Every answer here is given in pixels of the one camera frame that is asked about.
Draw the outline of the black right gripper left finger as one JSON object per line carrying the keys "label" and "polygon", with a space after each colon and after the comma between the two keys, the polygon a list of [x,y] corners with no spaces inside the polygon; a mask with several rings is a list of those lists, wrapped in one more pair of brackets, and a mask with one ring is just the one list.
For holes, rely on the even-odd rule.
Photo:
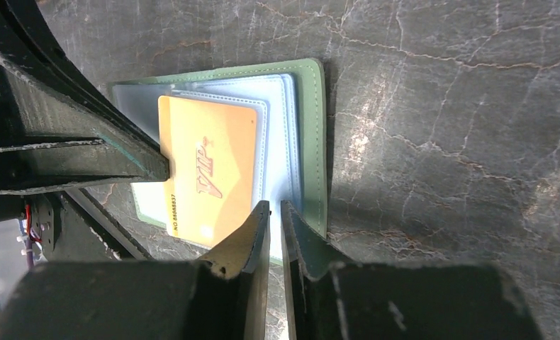
{"label": "black right gripper left finger", "polygon": [[270,217],[258,202],[193,261],[40,264],[0,314],[0,339],[263,339]]}

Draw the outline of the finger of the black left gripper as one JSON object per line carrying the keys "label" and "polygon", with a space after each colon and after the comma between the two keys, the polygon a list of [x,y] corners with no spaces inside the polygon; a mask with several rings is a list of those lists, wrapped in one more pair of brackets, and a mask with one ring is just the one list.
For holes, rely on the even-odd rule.
{"label": "finger of the black left gripper", "polygon": [[35,1],[0,1],[0,195],[157,182],[169,162],[67,58]]}

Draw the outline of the green card holder wallet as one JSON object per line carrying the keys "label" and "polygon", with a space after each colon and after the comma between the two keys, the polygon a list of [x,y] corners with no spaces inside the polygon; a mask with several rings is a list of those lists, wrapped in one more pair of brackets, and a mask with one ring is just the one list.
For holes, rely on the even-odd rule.
{"label": "green card holder wallet", "polygon": [[318,234],[327,233],[327,112],[323,64],[315,58],[151,76],[108,83],[113,104],[140,129],[157,140],[157,98],[181,92],[271,101],[272,79],[284,82],[286,107],[294,110],[299,133],[294,155],[293,204]]}

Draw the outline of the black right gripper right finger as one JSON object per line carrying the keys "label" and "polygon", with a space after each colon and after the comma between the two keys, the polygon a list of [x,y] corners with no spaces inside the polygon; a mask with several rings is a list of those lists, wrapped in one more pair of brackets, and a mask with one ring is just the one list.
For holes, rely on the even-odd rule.
{"label": "black right gripper right finger", "polygon": [[489,263],[355,261],[281,204],[290,339],[541,339],[513,279]]}

